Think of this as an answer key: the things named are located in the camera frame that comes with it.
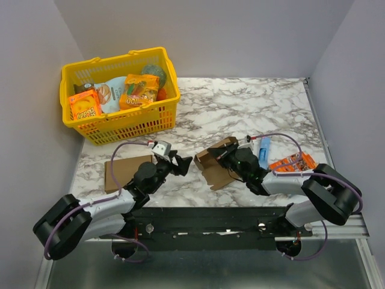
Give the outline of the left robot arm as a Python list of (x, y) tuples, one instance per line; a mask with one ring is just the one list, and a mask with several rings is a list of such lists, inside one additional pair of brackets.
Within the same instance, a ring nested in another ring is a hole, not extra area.
[(58, 202), (34, 225), (32, 231), (44, 247), (47, 260), (59, 260), (85, 240), (110, 235), (145, 248), (137, 238), (128, 238), (133, 223), (125, 215), (142, 208), (165, 182), (167, 176), (185, 176), (192, 157), (176, 151), (156, 156), (157, 162), (139, 165), (133, 178), (107, 197), (77, 199), (72, 194)]

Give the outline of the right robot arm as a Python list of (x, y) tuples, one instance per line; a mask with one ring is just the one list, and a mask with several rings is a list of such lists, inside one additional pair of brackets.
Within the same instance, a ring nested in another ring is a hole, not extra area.
[(360, 190), (327, 164), (305, 172), (280, 173), (262, 168), (250, 148), (236, 143), (210, 148), (208, 152), (221, 167), (235, 172), (256, 195), (307, 197), (304, 202), (287, 205), (276, 219), (274, 224), (282, 235), (292, 235), (306, 223), (318, 221), (342, 226), (363, 208)]

